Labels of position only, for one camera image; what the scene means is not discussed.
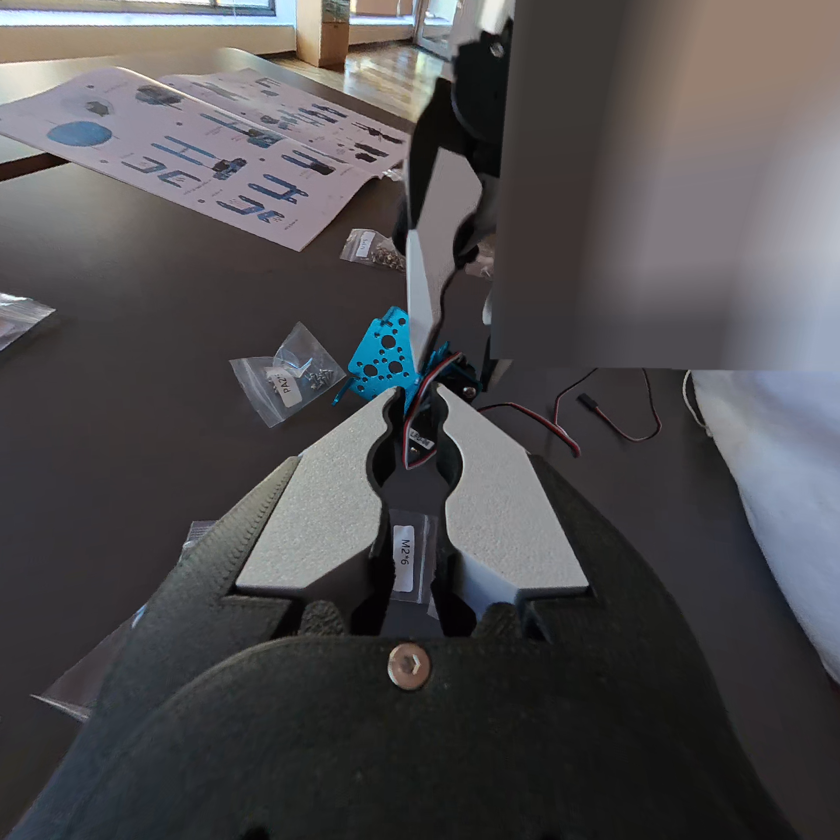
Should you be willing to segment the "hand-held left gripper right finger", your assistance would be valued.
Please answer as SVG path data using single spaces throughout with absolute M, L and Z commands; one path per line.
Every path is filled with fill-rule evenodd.
M 589 582 L 529 452 L 436 386 L 445 588 L 476 619 L 495 604 L 580 595 Z

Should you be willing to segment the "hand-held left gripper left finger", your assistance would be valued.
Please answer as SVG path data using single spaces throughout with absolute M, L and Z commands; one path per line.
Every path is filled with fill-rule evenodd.
M 345 626 L 382 587 L 383 486 L 396 467 L 403 389 L 386 389 L 309 446 L 235 582 L 245 595 L 334 604 Z

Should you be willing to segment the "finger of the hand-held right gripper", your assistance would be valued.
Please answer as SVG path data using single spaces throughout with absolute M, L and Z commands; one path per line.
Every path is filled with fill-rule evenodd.
M 425 366 L 443 318 L 443 295 L 456 272 L 455 238 L 477 210 L 480 179 L 467 159 L 438 150 L 419 220 L 406 238 L 409 339 L 416 368 Z
M 488 294 L 485 300 L 481 319 L 483 324 L 490 328 L 492 320 L 492 294 Z M 498 385 L 504 374 L 512 365 L 511 359 L 498 359 L 491 350 L 491 339 L 487 336 L 484 360 L 482 363 L 480 382 L 484 392 L 490 392 Z

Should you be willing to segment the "servo with blue bracket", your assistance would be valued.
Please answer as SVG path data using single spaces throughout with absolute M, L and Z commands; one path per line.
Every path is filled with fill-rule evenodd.
M 402 433 L 402 460 L 405 467 L 413 469 L 428 462 L 437 451 L 432 384 L 442 383 L 467 403 L 472 403 L 485 385 L 466 357 L 451 351 L 448 343 L 433 351 L 422 370 L 416 371 L 409 331 L 408 315 L 398 307 L 373 320 L 350 360 L 348 379 L 332 404 L 337 405 L 347 392 L 369 402 L 389 388 L 401 386 L 404 420 L 408 423 Z

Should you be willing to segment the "dark grey desk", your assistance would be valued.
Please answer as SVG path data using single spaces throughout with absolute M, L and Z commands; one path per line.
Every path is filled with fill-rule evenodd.
M 2 292 L 54 312 L 2 352 L 2 837 L 79 731 L 35 695 L 129 618 L 194 521 L 224 515 L 359 403 L 323 395 L 268 428 L 229 361 L 304 323 L 341 364 L 404 303 L 394 272 L 340 259 L 400 187 L 368 182 L 301 253 L 64 163 L 2 181 Z M 660 435 L 627 444 L 572 394 L 560 441 L 490 415 L 656 570 L 691 624 L 765 785 L 803 838 L 838 838 L 838 695 L 753 540 L 715 445 L 649 373 Z

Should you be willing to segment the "clear bag of metal nuts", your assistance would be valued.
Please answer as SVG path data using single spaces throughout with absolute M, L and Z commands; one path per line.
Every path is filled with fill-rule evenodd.
M 400 254 L 392 240 L 367 228 L 354 228 L 347 237 L 340 258 L 367 266 L 380 266 L 406 271 L 406 258 Z

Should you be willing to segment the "cardboard box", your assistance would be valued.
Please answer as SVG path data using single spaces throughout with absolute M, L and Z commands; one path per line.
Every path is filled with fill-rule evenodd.
M 296 1 L 297 57 L 312 67 L 342 69 L 350 45 L 350 1 Z

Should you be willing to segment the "person's white top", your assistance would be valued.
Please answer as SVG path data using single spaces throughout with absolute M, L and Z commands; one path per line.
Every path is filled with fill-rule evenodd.
M 763 557 L 839 682 L 839 373 L 688 371 Z

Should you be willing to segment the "instruction booklet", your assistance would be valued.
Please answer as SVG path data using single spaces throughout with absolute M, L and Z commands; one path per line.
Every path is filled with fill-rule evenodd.
M 411 137 L 252 69 L 94 70 L 4 104 L 1 130 L 297 252 L 402 163 Z

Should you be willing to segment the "small clear bag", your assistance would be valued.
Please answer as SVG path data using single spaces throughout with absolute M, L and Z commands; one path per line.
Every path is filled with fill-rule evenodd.
M 1 351 L 56 312 L 32 298 L 1 293 Z

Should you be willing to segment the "large window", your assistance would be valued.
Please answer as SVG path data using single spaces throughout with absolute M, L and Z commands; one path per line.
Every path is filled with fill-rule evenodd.
M 345 7 L 352 24 L 433 24 L 453 21 L 456 2 L 326 2 L 327 10 Z M 295 1 L 2 1 L 4 27 L 203 25 L 216 18 L 242 19 L 247 25 L 293 26 Z

